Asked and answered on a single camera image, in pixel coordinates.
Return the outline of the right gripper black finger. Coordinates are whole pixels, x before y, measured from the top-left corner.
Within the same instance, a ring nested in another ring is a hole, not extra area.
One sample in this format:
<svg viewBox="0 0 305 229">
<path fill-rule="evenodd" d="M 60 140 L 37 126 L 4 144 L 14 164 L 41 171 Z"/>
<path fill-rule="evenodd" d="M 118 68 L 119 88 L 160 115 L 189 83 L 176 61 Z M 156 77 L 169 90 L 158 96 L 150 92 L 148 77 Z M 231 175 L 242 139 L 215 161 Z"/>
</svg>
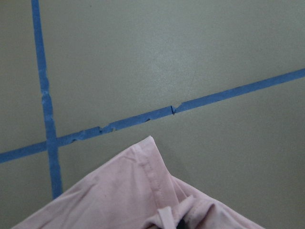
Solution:
<svg viewBox="0 0 305 229">
<path fill-rule="evenodd" d="M 178 223 L 178 229 L 187 229 L 186 223 L 183 219 L 181 219 Z"/>
</svg>

